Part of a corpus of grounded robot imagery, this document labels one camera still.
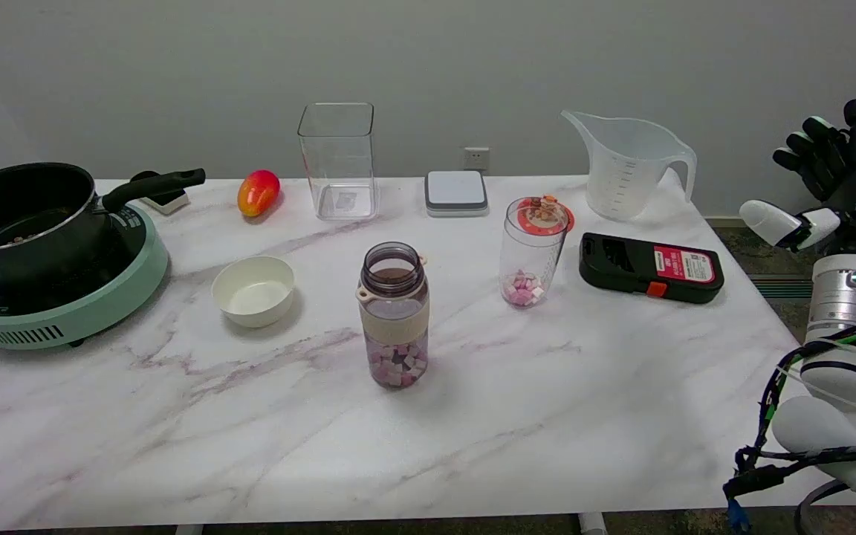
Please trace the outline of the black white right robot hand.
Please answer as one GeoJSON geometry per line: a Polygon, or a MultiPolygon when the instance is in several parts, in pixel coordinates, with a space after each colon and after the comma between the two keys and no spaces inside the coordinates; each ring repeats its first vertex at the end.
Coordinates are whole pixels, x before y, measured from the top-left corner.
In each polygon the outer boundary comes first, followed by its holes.
{"type": "Polygon", "coordinates": [[[819,207],[789,214],[774,204],[749,200],[741,220],[774,247],[798,250],[821,246],[826,256],[856,254],[856,99],[843,106],[845,128],[819,116],[802,122],[772,160],[796,173],[819,207]]]}

